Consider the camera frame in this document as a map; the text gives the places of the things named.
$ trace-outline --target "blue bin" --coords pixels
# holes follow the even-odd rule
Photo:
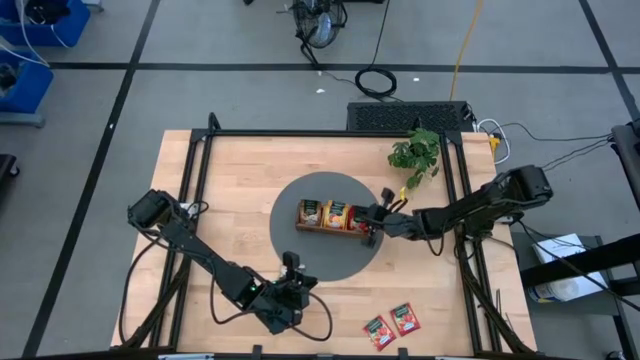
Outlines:
[[[36,60],[36,56],[26,51],[16,51],[26,58]],[[0,63],[11,65],[17,69],[19,64],[25,62],[6,51],[0,50]],[[36,112],[40,101],[53,80],[53,73],[44,65],[25,62],[18,74],[15,85],[4,97],[0,97],[0,111],[19,112],[33,114]]]
[[[81,0],[51,1],[66,2],[71,14],[60,18],[53,25],[53,28],[51,25],[30,24],[29,19],[25,17],[24,26],[29,42],[33,46],[75,46],[80,39],[80,35],[82,35],[82,30],[84,30],[89,21],[89,9]],[[27,45],[22,34],[15,0],[0,0],[0,18],[13,21],[12,23],[0,24],[0,35],[12,45]]]

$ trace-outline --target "wooden table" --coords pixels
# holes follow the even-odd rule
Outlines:
[[[165,132],[152,188],[177,197],[189,137],[190,131]],[[398,140],[216,137],[204,193],[204,200],[211,207],[200,218],[198,236],[224,258],[250,266],[267,279],[276,279],[281,263],[269,239],[269,216],[280,191],[296,178],[316,171],[350,175],[376,196],[383,187],[398,190],[407,174],[391,168],[386,159],[391,145]],[[491,151],[484,134],[465,133],[463,140],[471,186],[476,190],[495,176]],[[460,197],[462,189],[453,147],[450,152]],[[196,176],[194,171],[190,198]],[[409,198],[405,212],[448,205],[443,172],[430,181],[423,180]],[[494,237],[511,242],[506,226],[496,226]],[[313,292],[328,304],[334,319],[333,336],[323,343],[307,340],[290,330],[273,336],[253,316],[223,326],[214,324],[209,312],[211,276],[192,265],[178,350],[247,353],[254,344],[261,344],[264,353],[379,354],[365,336],[363,326],[382,314],[393,327],[389,310],[410,301],[422,329],[399,337],[382,354],[396,354],[398,347],[406,347],[412,355],[471,355],[460,271],[453,256],[453,233],[446,234],[444,241],[443,255],[434,257],[424,242],[385,237],[379,252],[364,270],[344,280],[320,283]],[[147,244],[147,240],[139,237],[134,256]],[[483,246],[492,291],[501,291],[503,313],[508,314],[524,343],[535,349],[513,250],[491,241],[485,241]],[[165,251],[152,249],[132,276],[125,317],[128,336],[155,304],[164,261]],[[220,318],[237,311],[217,288],[215,306]],[[172,306],[170,309],[165,314],[161,343],[166,343],[168,337]],[[484,348],[490,349],[480,311],[478,320]],[[305,309],[300,328],[324,336],[327,319],[319,304],[312,301]],[[115,335],[113,343],[119,343]]]

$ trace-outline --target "red snack bag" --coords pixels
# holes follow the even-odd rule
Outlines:
[[[389,325],[387,325],[380,315],[369,321],[363,330],[378,351],[382,351],[382,349],[396,338],[396,334],[393,333]]]
[[[391,318],[396,323],[400,336],[405,336],[414,330],[420,329],[420,322],[409,303],[391,310]]]

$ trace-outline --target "gray floor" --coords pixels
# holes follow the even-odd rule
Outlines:
[[[43,56],[128,62],[151,0],[103,2],[105,12],[93,14],[77,47],[43,49]],[[304,63],[293,19],[275,13],[283,2],[256,0],[245,7],[240,0],[161,0],[141,62]],[[640,2],[589,4],[618,65],[640,66],[634,21]],[[452,65],[473,7],[473,0],[392,0],[378,62]],[[318,52],[320,61],[371,60],[384,7],[348,9],[348,28]],[[486,0],[463,63],[607,66],[577,0]],[[451,73],[396,75],[396,96],[403,100],[448,97]],[[22,168],[0,206],[0,358],[22,354],[123,76],[120,70],[55,70],[39,108],[45,128],[0,127],[0,152],[19,156]],[[624,80],[640,96],[640,75]],[[384,86],[380,79],[366,82]],[[610,73],[462,73],[456,98],[471,103],[479,118],[521,122],[547,137],[605,134],[630,120]],[[164,130],[203,127],[210,111],[224,128],[344,129],[351,101],[369,100],[313,71],[136,71],[39,354],[108,347],[135,240],[126,207],[149,186]],[[588,144],[538,143],[517,128],[507,135],[513,153],[502,170],[541,165]],[[548,176],[555,198],[528,212],[528,225],[550,233],[599,234],[605,242],[640,231],[640,213],[608,148]],[[639,330],[640,318],[628,313]],[[601,359],[619,348],[607,317],[534,313],[532,320],[539,348],[551,355]]]

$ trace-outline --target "artificial plant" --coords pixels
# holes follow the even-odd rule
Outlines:
[[[420,185],[425,174],[433,177],[438,173],[438,154],[440,137],[438,134],[418,128],[409,131],[409,141],[393,144],[393,153],[387,159],[389,165],[401,169],[415,169],[407,179],[407,187],[413,189]]]

